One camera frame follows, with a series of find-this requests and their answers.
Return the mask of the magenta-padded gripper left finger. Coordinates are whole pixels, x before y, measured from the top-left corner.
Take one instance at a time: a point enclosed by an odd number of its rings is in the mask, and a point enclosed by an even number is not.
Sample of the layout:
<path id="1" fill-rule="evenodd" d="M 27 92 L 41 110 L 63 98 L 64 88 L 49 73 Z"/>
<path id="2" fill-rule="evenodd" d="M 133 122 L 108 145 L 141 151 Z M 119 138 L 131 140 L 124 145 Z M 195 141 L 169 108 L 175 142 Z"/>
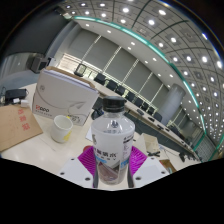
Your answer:
<path id="1" fill-rule="evenodd" d="M 96 188 L 97 168 L 93 147 L 88 147 L 76 158 L 70 158 L 58 176 L 84 188 Z"/>

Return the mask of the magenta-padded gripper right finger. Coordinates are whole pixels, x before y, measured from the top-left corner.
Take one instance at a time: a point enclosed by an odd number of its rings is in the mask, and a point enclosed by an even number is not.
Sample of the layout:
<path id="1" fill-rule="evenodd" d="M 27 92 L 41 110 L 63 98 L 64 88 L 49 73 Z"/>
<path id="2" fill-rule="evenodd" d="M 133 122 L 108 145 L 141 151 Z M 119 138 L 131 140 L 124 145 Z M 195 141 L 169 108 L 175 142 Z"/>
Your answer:
<path id="1" fill-rule="evenodd" d="M 148 157 L 136 147 L 132 147 L 127 174 L 130 188 L 143 187 L 168 174 L 169 172 L 156 157 Z"/>

